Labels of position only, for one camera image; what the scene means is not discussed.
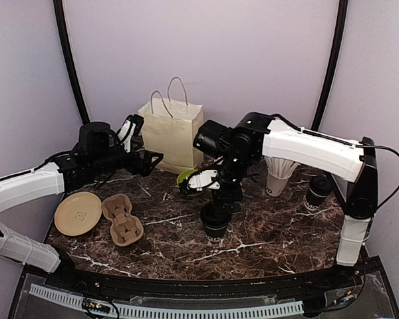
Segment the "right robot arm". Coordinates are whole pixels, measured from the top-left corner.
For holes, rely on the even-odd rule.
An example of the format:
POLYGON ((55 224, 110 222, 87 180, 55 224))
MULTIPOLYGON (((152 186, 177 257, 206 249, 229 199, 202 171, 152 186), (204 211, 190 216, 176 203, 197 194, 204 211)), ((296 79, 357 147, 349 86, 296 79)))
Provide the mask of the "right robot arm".
POLYGON ((234 128, 208 120, 199 128, 193 146, 216 159, 189 176, 186 185, 189 191, 211 190, 213 199, 201 210, 210 230, 230 222, 234 207, 243 199, 241 182, 262 157, 308 165, 345 180, 348 187, 336 266, 327 272, 326 282, 340 288, 350 280, 366 230, 381 207, 378 147, 372 139, 346 140, 298 127, 280 114, 250 112, 234 128))

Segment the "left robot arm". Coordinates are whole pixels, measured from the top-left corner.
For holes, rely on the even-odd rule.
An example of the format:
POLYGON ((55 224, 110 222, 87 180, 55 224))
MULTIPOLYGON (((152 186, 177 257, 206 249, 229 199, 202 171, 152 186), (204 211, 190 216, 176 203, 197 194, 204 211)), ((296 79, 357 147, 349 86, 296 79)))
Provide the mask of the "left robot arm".
MULTIPOLYGON (((42 197, 80 189, 119 169, 132 175, 150 175, 164 156, 133 146, 132 140, 143 123, 143 117, 133 115, 116 132, 106 122, 81 126, 72 150, 51 155, 32 169, 0 177, 0 213, 42 197)), ((2 222, 0 256, 54 273, 55 280, 67 290, 80 285, 80 274, 67 265, 72 261, 64 251, 22 235, 2 222)))

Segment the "black paper coffee cup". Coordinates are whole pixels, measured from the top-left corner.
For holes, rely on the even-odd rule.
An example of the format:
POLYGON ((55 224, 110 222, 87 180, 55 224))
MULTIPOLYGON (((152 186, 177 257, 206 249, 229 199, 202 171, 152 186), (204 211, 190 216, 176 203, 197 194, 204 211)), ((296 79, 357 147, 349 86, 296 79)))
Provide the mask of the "black paper coffee cup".
POLYGON ((328 194, 315 193, 312 189, 308 189, 304 197, 303 205, 309 212, 315 212, 325 202, 328 194))

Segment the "black plastic cup lid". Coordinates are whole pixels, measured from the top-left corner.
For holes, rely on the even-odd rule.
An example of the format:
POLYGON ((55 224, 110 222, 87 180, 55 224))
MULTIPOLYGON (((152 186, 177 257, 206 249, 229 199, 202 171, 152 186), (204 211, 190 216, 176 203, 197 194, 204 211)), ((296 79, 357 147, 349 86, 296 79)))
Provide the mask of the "black plastic cup lid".
POLYGON ((206 203, 200 212, 202 223, 210 228, 218 229, 226 226, 231 221, 232 213, 221 212, 213 208, 213 203, 206 203))

